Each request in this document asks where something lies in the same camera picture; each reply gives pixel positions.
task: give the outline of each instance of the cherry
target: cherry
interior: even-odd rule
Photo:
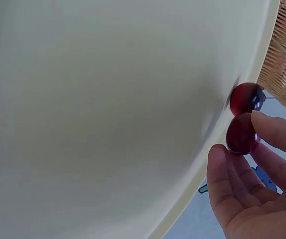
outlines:
[[[259,111],[265,99],[266,96],[258,84],[242,83],[231,93],[230,108],[235,116],[252,110]]]
[[[235,116],[227,131],[226,142],[229,150],[237,155],[251,153],[260,139],[251,124],[251,113]]]

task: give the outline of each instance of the wicker basket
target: wicker basket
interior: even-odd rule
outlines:
[[[258,84],[286,106],[286,0],[282,0]]]

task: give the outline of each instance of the blue floor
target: blue floor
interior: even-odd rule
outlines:
[[[283,107],[275,99],[267,99],[261,109],[267,115],[286,118],[286,107]],[[273,149],[274,152],[286,159],[286,153]],[[268,177],[250,157],[247,157],[250,165],[257,169],[256,173],[268,187],[277,190]],[[184,212],[177,219],[172,228],[165,235],[164,239],[223,239],[223,231],[217,222],[209,203],[209,195],[206,182],[202,184],[193,199],[190,201]]]

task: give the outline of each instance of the white surface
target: white surface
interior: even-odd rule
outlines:
[[[269,4],[0,0],[0,238],[159,237]]]

